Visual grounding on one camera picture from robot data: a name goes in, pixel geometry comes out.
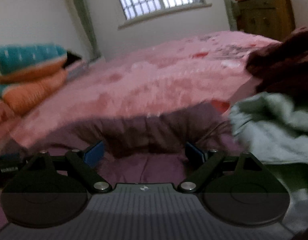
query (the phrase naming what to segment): pink bedspread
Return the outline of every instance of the pink bedspread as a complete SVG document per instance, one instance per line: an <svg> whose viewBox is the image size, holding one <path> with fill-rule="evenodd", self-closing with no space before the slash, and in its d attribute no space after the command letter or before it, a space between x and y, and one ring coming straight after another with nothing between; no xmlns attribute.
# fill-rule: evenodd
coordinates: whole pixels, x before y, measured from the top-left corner
<svg viewBox="0 0 308 240"><path fill-rule="evenodd" d="M245 71L248 54L273 42L226 31L100 60L30 112L11 136L29 147L88 117L159 115L213 98L233 103L252 95L258 83Z"/></svg>

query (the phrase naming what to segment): dark object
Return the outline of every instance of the dark object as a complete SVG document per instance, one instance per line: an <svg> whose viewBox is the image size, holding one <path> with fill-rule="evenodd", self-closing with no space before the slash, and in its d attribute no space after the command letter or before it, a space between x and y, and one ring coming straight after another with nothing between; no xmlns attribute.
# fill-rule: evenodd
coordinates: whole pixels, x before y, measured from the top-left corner
<svg viewBox="0 0 308 240"><path fill-rule="evenodd" d="M101 158L104 156L104 144L102 141L89 146L84 151L73 150L90 168L94 168ZM21 160L19 153L5 154L0 156L0 187L14 177L17 172L22 169L33 156L26 157ZM65 171L64 156L53 156L55 169Z"/></svg>
<svg viewBox="0 0 308 240"><path fill-rule="evenodd" d="M191 146L193 145L190 143L186 144L188 156L192 149L199 151L199 154L202 153L201 150ZM13 223L28 227L22 228L21 233L23 238L28 239L29 237L40 239L47 234L50 239L70 239L73 233L86 234L84 239L121 239L119 235L125 235L127 233L125 230L131 227L134 228L131 239L139 239L134 234L141 234L138 230L144 233L144 226L139 225L136 229L135 225L142 221L146 223L146 235L147 232L154 234L151 228L160 231L161 235L152 235L153 239L179 239L179 232L173 230L175 227L181 228L181 231L186 229L187 232L195 230L195 233L190 233L187 239L206 239L204 233L206 229L210 235L208 239L219 239L220 232L216 230L217 228L229 234L239 230L240 240L252 239L253 236L260 239L292 237L284 229L276 235L277 233L271 231L271 226L265 230L228 225L228 223L244 226L272 224L280 221L289 204L289 194L284 187L251 154L226 157L222 151L210 151L210 157L207 154L208 159L178 186L180 192L195 194L177 192L169 183L117 184L112 191L111 186L85 164L79 155L81 155L79 152L73 150L65 154L63 167L68 171L69 177L57 174L53 164L56 162L60 166L62 160L57 156L50 157L48 153L37 154L25 165L2 192L2 207L12 224L0 232L0 239L8 238L9 232L16 233L18 228L15 228ZM89 194L85 189L94 194L89 201ZM280 194L279 198L271 197L277 193ZM201 205L199 199L202 199L205 206ZM255 208L266 208L268 203L271 207L275 207L274 210L260 210L260 215L255 213ZM227 212L226 208L221 208L222 206L226 208L233 206L235 210ZM218 219L213 218L204 207ZM63 224L74 217L76 217L75 223ZM121 226L117 227L114 221L121 221ZM157 223L166 221L170 221L173 225L167 225L166 231L161 231ZM87 227L86 223L90 224L90 230L84 230ZM199 229L193 228L192 223L198 223ZM51 231L31 229L56 225L60 226L52 227Z"/></svg>
<svg viewBox="0 0 308 240"><path fill-rule="evenodd" d="M214 155L214 153L217 153L217 150L208 150L207 152L203 152L192 143L187 142L185 144L185 155L195 168L203 165Z"/></svg>
<svg viewBox="0 0 308 240"><path fill-rule="evenodd" d="M81 60L82 57L74 54L71 51L67 51L67 61L65 62L65 64L63 65L63 68L66 68L67 66L71 65L72 63L74 63L75 61Z"/></svg>
<svg viewBox="0 0 308 240"><path fill-rule="evenodd" d="M283 43L252 52L246 69L263 79L257 92L283 93L294 98L308 97L308 28L295 30Z"/></svg>
<svg viewBox="0 0 308 240"><path fill-rule="evenodd" d="M87 200L83 185L58 174L51 157L43 153L35 155L1 194L8 220L35 228L55 226L74 218Z"/></svg>

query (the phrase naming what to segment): wooden dresser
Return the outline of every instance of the wooden dresser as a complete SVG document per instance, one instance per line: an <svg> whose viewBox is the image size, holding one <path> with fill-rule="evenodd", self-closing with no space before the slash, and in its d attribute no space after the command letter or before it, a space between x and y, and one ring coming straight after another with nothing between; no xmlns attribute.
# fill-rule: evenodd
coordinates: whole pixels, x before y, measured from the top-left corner
<svg viewBox="0 0 308 240"><path fill-rule="evenodd" d="M238 2L238 29L278 41L295 29L290 0L244 0Z"/></svg>

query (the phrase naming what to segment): cabinet drawer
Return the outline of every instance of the cabinet drawer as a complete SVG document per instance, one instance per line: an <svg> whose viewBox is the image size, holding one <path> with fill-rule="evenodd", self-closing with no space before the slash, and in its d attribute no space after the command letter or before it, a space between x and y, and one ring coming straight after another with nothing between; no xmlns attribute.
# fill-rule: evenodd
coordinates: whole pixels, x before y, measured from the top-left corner
<svg viewBox="0 0 308 240"><path fill-rule="evenodd" d="M238 2L241 10L258 8L275 8L274 0L246 0Z"/></svg>
<svg viewBox="0 0 308 240"><path fill-rule="evenodd" d="M242 18L246 33L262 35L274 40L281 39L281 22L276 9L244 10Z"/></svg>

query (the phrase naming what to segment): bed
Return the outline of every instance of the bed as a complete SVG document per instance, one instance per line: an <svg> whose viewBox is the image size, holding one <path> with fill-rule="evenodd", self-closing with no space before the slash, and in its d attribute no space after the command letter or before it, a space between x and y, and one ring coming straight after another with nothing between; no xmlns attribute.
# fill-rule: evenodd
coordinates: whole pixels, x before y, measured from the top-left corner
<svg viewBox="0 0 308 240"><path fill-rule="evenodd" d="M260 80L245 71L248 54L275 42L262 36L224 31L170 41L110 62L100 59L84 75L67 83L19 120L1 140L4 142L1 153L22 149L32 154L44 149L58 155L87 147L93 138L97 139L95 120L98 123L118 119L134 122L135 117L153 120L175 111L182 115L182 111L196 108L203 109L202 115L216 116L205 103L214 100L232 105L253 95ZM229 122L216 119L218 129L224 134L221 141L225 148L239 152L239 146L231 138ZM126 158L107 155L97 171L112 184L153 182L157 179L149 174L153 169L162 172L159 182L177 183L185 176L184 153L178 150L169 153L150 158L142 154ZM173 164L176 174L173 178L166 175L170 171L168 163ZM129 176L120 173L122 167L126 170L129 167Z"/></svg>
<svg viewBox="0 0 308 240"><path fill-rule="evenodd" d="M258 80L245 71L248 54L274 40L218 32L142 49L106 63L65 85L10 133L30 147L52 130L89 117L159 115L201 101L236 101Z"/></svg>

